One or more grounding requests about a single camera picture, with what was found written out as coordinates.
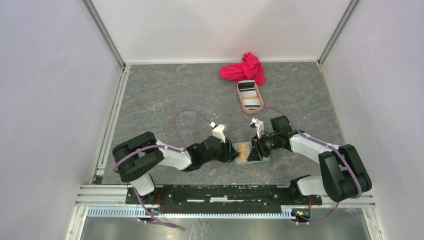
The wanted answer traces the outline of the green card holder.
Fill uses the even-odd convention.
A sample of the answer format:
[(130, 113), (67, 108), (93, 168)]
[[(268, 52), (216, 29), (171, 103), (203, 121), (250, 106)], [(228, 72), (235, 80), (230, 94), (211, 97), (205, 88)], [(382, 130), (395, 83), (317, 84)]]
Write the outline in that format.
[(252, 150), (252, 144), (251, 142), (238, 142), (234, 143), (233, 147), (237, 153), (239, 153), (239, 156), (235, 158), (235, 164), (236, 165), (247, 165), (247, 164), (258, 164), (262, 162), (269, 162), (271, 160), (271, 157), (263, 158), (259, 161), (248, 161), (248, 156), (251, 153)]

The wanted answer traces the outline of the gold VIP credit card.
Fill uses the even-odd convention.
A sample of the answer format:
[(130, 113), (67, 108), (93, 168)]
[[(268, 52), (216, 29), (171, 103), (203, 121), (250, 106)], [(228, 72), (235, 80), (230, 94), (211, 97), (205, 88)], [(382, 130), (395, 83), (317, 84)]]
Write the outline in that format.
[(239, 157), (236, 158), (236, 164), (247, 164), (247, 158), (251, 152), (250, 142), (240, 142), (235, 144), (235, 150), (240, 153)]

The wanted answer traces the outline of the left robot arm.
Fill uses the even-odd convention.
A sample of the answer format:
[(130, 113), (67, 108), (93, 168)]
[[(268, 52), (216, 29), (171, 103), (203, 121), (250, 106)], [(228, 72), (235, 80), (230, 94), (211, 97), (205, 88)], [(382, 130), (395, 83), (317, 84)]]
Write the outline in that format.
[(161, 142), (150, 131), (112, 149), (115, 161), (113, 171), (119, 174), (122, 182), (135, 188), (137, 196), (145, 204), (151, 204), (157, 198), (156, 186), (148, 173), (155, 166), (192, 172), (210, 161), (230, 163), (239, 155), (229, 138), (221, 140), (209, 136), (201, 143), (194, 143), (183, 149)]

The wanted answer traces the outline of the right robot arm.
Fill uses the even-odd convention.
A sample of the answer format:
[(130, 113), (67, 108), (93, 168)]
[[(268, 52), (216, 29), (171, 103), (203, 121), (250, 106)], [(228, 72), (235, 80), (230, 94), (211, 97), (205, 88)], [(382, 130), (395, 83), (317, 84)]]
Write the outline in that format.
[(256, 130), (251, 139), (248, 161), (262, 161), (274, 150), (300, 154), (319, 165), (320, 175), (304, 175), (291, 180), (289, 199), (302, 204), (309, 196), (327, 196), (339, 203), (359, 198), (372, 189), (372, 181), (357, 149), (351, 144), (335, 145), (316, 139), (306, 132), (292, 128), (284, 115), (270, 120), (272, 131), (264, 123), (252, 118), (250, 126)]

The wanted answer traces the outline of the printed card in tray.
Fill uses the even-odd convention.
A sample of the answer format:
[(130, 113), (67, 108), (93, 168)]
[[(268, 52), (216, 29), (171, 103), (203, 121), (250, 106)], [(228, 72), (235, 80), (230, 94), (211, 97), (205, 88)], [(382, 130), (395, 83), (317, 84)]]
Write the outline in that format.
[(255, 90), (240, 91), (242, 99), (258, 99), (259, 95)]

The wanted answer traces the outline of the pink oval tray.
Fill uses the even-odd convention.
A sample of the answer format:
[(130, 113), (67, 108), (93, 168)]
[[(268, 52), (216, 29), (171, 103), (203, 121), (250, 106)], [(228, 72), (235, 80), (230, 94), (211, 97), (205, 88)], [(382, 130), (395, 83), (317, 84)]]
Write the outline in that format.
[(239, 81), (236, 90), (241, 108), (246, 114), (257, 114), (263, 109), (265, 104), (254, 80)]

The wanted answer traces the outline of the red cloth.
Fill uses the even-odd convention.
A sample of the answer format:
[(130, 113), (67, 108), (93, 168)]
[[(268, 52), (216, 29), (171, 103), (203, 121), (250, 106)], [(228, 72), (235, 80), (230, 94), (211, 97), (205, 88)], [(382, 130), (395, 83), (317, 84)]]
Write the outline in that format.
[(242, 62), (223, 66), (219, 74), (222, 79), (237, 83), (252, 80), (261, 86), (267, 81), (267, 77), (264, 76), (265, 68), (259, 58), (251, 52), (243, 55)]

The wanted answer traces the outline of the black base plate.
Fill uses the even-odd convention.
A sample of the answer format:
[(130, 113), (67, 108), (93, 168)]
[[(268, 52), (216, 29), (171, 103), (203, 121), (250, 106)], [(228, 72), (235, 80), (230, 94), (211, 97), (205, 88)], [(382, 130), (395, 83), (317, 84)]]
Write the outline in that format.
[(320, 196), (302, 196), (288, 185), (172, 185), (165, 184), (141, 198), (145, 206), (162, 207), (164, 214), (267, 214), (281, 207), (320, 206)]

